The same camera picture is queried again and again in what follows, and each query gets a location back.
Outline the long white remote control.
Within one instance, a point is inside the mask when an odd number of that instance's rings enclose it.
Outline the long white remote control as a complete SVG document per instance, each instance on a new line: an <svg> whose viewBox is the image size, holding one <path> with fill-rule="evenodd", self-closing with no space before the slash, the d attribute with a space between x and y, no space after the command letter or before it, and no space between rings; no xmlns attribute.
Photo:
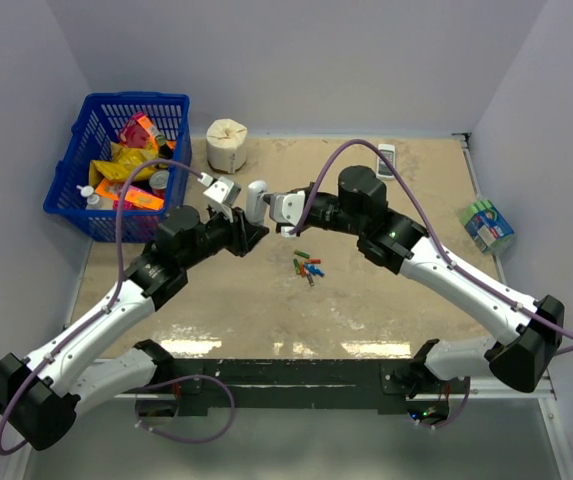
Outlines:
<svg viewBox="0 0 573 480"><path fill-rule="evenodd" d="M246 219L253 225L264 225L268 204L264 196L268 193L267 183L263 180L255 180L247 187L246 195Z"/></svg>

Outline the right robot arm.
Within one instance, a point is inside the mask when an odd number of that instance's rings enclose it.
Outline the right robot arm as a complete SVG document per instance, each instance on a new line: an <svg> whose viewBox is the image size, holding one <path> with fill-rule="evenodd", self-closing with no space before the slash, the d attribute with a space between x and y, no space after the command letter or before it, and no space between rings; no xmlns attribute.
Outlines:
<svg viewBox="0 0 573 480"><path fill-rule="evenodd" d="M410 366L410 381L422 392L454 378L492 375L531 393L561 344L559 300L519 293L449 253L424 226L389 207L385 184L365 166L343 169L334 194L311 187L287 193L280 216L290 225L356 236L368 261L431 289L486 329L476 339L427 341Z"/></svg>

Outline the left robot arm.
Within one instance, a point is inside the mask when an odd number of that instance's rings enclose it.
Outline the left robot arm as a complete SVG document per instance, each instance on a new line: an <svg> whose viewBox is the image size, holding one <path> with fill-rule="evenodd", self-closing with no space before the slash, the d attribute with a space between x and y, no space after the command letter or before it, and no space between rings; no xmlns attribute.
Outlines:
<svg viewBox="0 0 573 480"><path fill-rule="evenodd" d="M210 211L203 222L191 206L173 208L141 255L77 323L24 358L2 357L0 455L10 452L2 445L7 425L36 450L58 442L86 400L72 388L99 354L184 288L190 268L222 250L248 254L269 232L265 215L260 207L234 207L228 213Z"/></svg>

